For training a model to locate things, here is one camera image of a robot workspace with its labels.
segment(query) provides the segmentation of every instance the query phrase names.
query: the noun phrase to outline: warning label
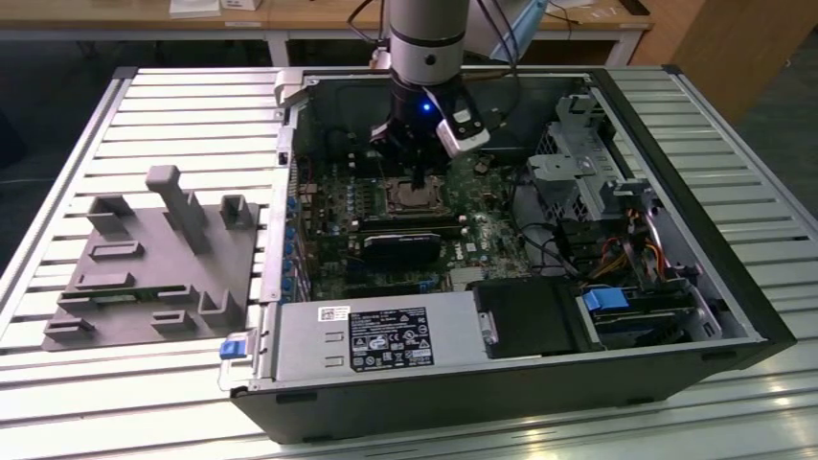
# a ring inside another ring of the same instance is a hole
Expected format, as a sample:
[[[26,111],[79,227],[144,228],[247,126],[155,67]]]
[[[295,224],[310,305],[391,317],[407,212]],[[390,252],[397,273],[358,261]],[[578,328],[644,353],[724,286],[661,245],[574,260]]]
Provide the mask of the warning label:
[[[355,372],[431,366],[435,357],[426,309],[350,313],[349,347]]]

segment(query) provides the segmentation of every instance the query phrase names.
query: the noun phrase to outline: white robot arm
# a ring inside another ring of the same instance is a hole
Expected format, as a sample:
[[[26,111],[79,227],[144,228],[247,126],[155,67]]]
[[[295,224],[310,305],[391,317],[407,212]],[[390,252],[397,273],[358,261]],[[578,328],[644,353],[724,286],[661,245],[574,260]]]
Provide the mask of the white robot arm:
[[[490,140],[463,84],[465,50],[506,60],[514,67],[546,3],[389,0],[383,22],[389,24],[391,110],[374,130],[371,144],[385,158],[413,169],[418,186],[441,161],[479,149]]]

